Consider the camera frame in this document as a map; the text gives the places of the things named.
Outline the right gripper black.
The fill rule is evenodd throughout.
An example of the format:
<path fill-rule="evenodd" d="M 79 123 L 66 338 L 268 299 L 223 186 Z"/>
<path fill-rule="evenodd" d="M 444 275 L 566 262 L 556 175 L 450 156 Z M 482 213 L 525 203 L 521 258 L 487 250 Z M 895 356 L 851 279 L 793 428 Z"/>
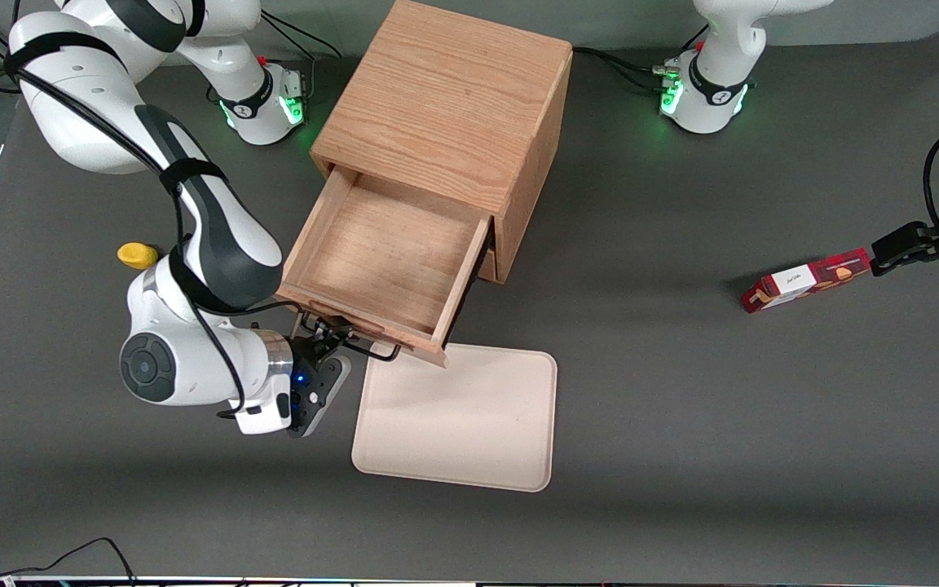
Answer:
<path fill-rule="evenodd" d="M 308 337 L 288 339 L 292 352 L 291 391 L 333 393 L 342 379 L 342 364 L 334 359 L 336 350 L 372 349 L 372 342 L 355 332 L 351 324 L 342 324 L 341 316 L 317 316 L 313 323 L 306 316 Z"/>

